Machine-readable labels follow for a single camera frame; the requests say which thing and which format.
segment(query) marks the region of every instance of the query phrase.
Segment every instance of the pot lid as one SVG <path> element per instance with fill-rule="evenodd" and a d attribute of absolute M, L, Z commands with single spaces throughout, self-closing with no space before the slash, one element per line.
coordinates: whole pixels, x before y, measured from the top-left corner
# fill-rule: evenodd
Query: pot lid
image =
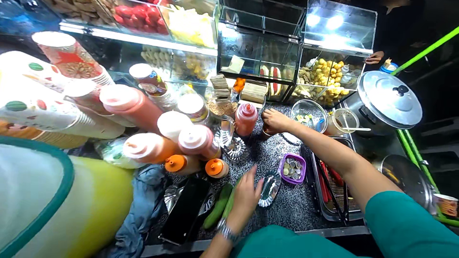
<path fill-rule="evenodd" d="M 429 210 L 432 206 L 434 187 L 410 160 L 400 155 L 386 156 L 382 161 L 381 172 L 422 207 Z"/>
<path fill-rule="evenodd" d="M 365 72 L 360 80 L 360 90 L 365 92 L 362 99 L 365 105 L 387 124 L 404 128 L 421 121 L 422 107 L 418 98 L 397 77 L 381 71 Z"/>

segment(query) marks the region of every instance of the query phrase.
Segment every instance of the hand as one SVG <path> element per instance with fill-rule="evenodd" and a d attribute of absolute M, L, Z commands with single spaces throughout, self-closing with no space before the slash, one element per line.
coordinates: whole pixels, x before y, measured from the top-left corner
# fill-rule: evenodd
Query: hand
<path fill-rule="evenodd" d="M 273 108 L 263 111 L 261 117 L 265 125 L 267 125 L 268 130 L 266 133 L 270 135 L 287 132 L 291 128 L 290 125 L 293 122 L 293 120 L 286 115 Z"/>
<path fill-rule="evenodd" d="M 384 52 L 382 51 L 377 51 L 373 54 L 371 54 L 367 59 L 365 59 L 365 63 L 367 64 L 377 64 L 381 61 L 381 59 L 384 57 Z"/>
<path fill-rule="evenodd" d="M 254 190 L 256 171 L 257 166 L 255 165 L 242 176 L 236 186 L 233 208 L 228 215 L 226 224 L 237 234 L 244 229 L 260 200 L 263 179 L 258 181 L 257 188 Z"/>

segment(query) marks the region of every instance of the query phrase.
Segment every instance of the black phone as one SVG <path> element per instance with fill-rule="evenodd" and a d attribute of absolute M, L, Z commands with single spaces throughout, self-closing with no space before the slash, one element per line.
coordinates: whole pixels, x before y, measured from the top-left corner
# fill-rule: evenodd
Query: black phone
<path fill-rule="evenodd" d="M 196 222 L 199 210 L 206 200 L 209 188 L 210 183 L 205 180 L 198 178 L 188 179 L 179 199 L 161 229 L 160 239 L 175 245 L 185 243 Z"/>

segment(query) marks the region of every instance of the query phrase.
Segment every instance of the tongs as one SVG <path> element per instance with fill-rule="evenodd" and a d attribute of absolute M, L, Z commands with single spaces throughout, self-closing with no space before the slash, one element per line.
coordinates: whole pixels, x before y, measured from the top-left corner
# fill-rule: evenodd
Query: tongs
<path fill-rule="evenodd" d="M 344 197 L 344 209 L 343 211 L 341 210 L 339 204 L 338 204 L 338 201 L 336 199 L 336 196 L 335 196 L 335 193 L 333 192 L 333 190 L 331 189 L 331 185 L 330 185 L 330 182 L 328 180 L 325 180 L 328 178 L 328 175 L 327 175 L 327 172 L 324 170 L 324 168 L 322 166 L 320 166 L 320 161 L 319 161 L 319 167 L 320 167 L 320 171 L 321 171 L 321 174 L 322 174 L 322 177 L 324 178 L 324 182 L 325 182 L 325 186 L 327 187 L 328 191 L 330 192 L 331 194 L 331 200 L 333 201 L 333 205 L 335 206 L 335 209 L 336 209 L 336 212 L 338 212 L 338 216 L 340 218 L 340 220 L 343 222 L 343 224 L 345 226 L 347 226 L 347 223 L 349 221 L 349 203 L 348 203 L 348 199 L 347 199 L 347 186 L 346 186 L 346 182 L 343 182 L 343 197 Z"/>

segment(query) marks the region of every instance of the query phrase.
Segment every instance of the teal sleeve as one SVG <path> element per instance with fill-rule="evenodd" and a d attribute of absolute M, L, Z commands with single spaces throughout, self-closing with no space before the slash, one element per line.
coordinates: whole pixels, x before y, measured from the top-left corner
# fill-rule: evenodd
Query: teal sleeve
<path fill-rule="evenodd" d="M 373 196 L 365 218 L 385 258 L 459 257 L 459 236 L 404 193 Z"/>

